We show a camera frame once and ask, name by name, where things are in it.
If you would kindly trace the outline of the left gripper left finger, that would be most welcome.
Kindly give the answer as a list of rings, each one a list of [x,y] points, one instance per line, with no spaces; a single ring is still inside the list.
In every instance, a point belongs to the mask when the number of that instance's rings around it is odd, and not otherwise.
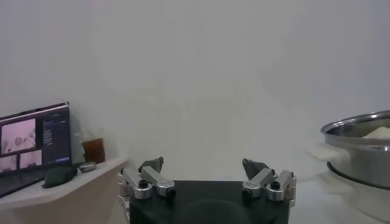
[[[168,201],[176,196],[174,180],[165,178],[160,172],[164,159],[162,156],[147,160],[137,168],[125,167],[118,172],[119,198],[129,201],[131,195],[137,200],[148,200],[152,191]]]

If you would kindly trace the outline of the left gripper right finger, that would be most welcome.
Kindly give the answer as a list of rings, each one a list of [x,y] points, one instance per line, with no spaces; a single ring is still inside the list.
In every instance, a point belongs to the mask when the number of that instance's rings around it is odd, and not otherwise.
[[[283,170],[277,174],[265,163],[245,158],[242,165],[248,177],[243,182],[243,192],[247,198],[265,195],[270,201],[296,200],[296,176],[293,172]]]

